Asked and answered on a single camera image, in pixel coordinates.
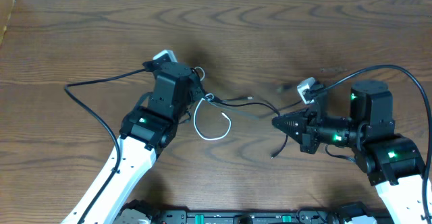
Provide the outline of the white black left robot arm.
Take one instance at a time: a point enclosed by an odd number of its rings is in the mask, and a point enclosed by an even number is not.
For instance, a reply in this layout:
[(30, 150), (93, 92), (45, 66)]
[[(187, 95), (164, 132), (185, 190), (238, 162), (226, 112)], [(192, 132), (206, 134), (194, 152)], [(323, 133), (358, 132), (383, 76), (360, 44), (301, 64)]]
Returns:
[(64, 223), (112, 223), (131, 191), (174, 139), (181, 118), (203, 97), (192, 67), (157, 59), (143, 71), (155, 77), (155, 88), (143, 94), (124, 117), (119, 135), (109, 132), (114, 147), (109, 158)]

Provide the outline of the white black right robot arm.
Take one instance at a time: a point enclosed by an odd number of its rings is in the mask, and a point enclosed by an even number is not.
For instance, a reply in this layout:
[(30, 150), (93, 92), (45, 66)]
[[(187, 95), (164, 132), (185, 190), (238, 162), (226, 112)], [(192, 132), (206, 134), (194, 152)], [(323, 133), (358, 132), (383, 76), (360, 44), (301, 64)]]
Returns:
[(349, 117), (328, 114), (328, 88), (314, 78), (297, 89), (306, 108), (274, 117), (273, 126), (299, 143), (301, 152), (314, 154), (320, 144), (350, 148), (352, 162), (367, 175), (393, 222), (425, 223), (424, 208), (431, 207), (431, 185), (422, 177), (426, 164), (416, 144), (395, 132), (387, 84), (353, 84)]

